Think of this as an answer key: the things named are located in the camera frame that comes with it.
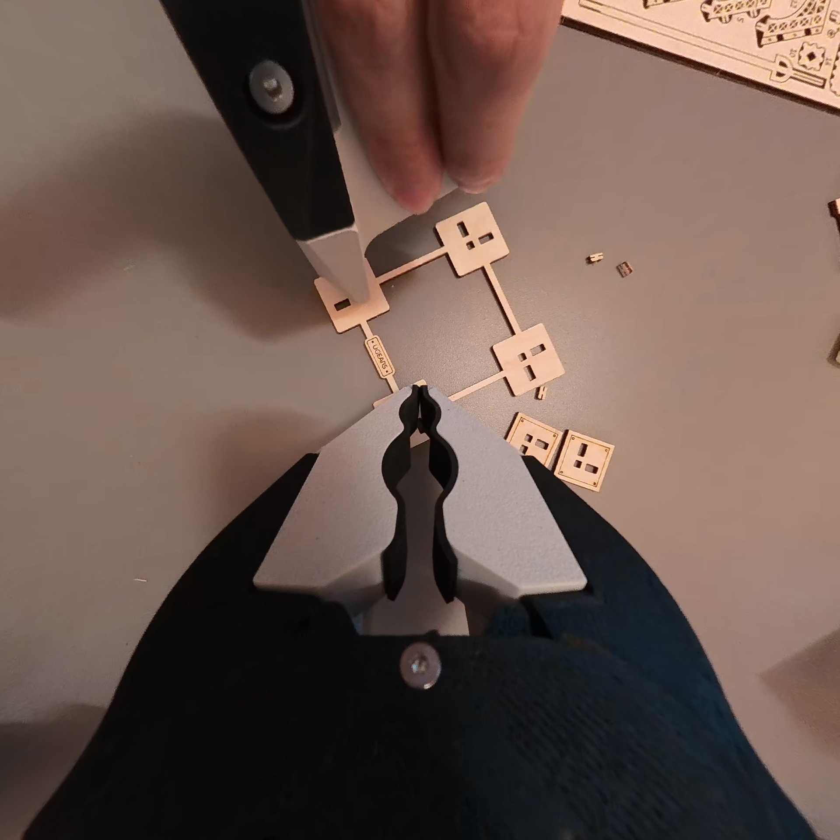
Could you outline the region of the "bordered wooden square tile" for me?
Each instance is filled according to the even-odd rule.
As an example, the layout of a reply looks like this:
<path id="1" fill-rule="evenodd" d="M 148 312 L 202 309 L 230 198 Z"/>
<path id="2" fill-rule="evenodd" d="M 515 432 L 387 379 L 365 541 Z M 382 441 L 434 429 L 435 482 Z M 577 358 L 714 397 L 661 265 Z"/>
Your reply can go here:
<path id="1" fill-rule="evenodd" d="M 613 445 L 569 429 L 553 473 L 569 484 L 600 491 L 613 451 Z"/>
<path id="2" fill-rule="evenodd" d="M 534 457 L 541 465 L 549 467 L 562 439 L 563 432 L 523 413 L 517 413 L 506 435 L 506 440 L 521 456 Z"/>

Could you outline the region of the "person's left hand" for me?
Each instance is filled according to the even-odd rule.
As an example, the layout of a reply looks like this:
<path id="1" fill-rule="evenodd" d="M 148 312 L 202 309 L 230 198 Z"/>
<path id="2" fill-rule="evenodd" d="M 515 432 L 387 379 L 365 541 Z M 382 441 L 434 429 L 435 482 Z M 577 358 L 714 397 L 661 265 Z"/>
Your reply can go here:
<path id="1" fill-rule="evenodd" d="M 508 167 L 559 1 L 321 1 L 316 18 L 373 170 L 422 214 L 444 176 L 483 193 Z"/>

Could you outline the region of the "wooden linked squares piece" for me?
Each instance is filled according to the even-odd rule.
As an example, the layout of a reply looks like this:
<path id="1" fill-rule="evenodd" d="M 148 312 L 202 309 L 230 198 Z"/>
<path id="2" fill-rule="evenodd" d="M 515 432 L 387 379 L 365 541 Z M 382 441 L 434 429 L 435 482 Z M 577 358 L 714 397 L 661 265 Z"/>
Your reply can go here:
<path id="1" fill-rule="evenodd" d="M 364 347 L 371 358 L 376 373 L 391 390 L 397 392 L 396 368 L 387 353 L 381 337 L 371 330 L 371 321 L 390 309 L 383 285 L 447 257 L 457 277 L 481 272 L 487 279 L 502 313 L 511 329 L 510 338 L 491 347 L 499 365 L 499 372 L 471 385 L 449 397 L 456 402 L 472 395 L 490 384 L 505 381 L 511 394 L 521 396 L 540 385 L 547 385 L 564 374 L 564 366 L 553 342 L 542 323 L 528 329 L 520 326 L 511 304 L 501 287 L 494 264 L 507 257 L 510 249 L 487 203 L 478 203 L 435 225 L 440 246 L 431 253 L 409 261 L 402 266 L 376 277 L 369 269 L 371 298 L 364 303 L 352 302 L 329 281 L 317 278 L 314 286 L 337 333 L 361 329 Z"/>

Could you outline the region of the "engraved wooden rectangular plate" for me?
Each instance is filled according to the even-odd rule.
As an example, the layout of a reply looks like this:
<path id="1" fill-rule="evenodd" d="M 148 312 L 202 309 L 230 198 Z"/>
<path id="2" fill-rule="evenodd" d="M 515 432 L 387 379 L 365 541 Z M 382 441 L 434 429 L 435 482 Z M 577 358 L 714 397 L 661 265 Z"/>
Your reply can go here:
<path id="1" fill-rule="evenodd" d="M 838 1 L 568 1 L 563 18 L 839 110 Z"/>

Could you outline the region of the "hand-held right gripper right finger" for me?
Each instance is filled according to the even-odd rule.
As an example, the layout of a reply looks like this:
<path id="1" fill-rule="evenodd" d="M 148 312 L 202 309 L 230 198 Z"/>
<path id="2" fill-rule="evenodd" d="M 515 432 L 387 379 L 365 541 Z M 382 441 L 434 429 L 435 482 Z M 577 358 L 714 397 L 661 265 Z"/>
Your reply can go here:
<path id="1" fill-rule="evenodd" d="M 530 467 L 509 443 L 447 399 L 422 389 L 429 469 L 442 493 L 434 512 L 434 578 L 481 632 L 499 605 L 523 596 L 580 592 L 583 570 Z"/>

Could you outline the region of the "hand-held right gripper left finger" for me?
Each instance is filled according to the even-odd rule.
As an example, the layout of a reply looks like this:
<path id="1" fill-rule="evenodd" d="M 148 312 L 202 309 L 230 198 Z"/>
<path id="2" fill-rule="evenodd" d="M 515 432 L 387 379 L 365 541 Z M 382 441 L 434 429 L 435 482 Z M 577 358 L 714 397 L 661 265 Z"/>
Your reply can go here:
<path id="1" fill-rule="evenodd" d="M 406 502 L 417 385 L 404 388 L 326 444 L 255 574 L 268 591 L 316 595 L 352 616 L 394 601 L 407 565 Z"/>

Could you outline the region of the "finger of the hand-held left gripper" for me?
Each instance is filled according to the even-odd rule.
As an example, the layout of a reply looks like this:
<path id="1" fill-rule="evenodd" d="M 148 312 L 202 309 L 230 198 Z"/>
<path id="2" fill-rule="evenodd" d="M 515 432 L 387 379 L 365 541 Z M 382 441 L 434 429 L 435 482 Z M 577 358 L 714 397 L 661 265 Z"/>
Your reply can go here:
<path id="1" fill-rule="evenodd" d="M 322 33 L 315 2 L 303 3 L 312 52 L 318 67 L 332 136 L 339 155 L 347 193 L 353 209 L 364 253 L 374 265 L 401 265 L 419 255 L 420 245 L 429 245 L 434 236 L 432 215 L 415 216 L 399 205 L 384 188 L 368 158 L 351 110 L 333 66 L 329 47 Z"/>
<path id="2" fill-rule="evenodd" d="M 318 276 L 357 303 L 371 298 L 368 266 L 356 226 L 297 241 Z"/>

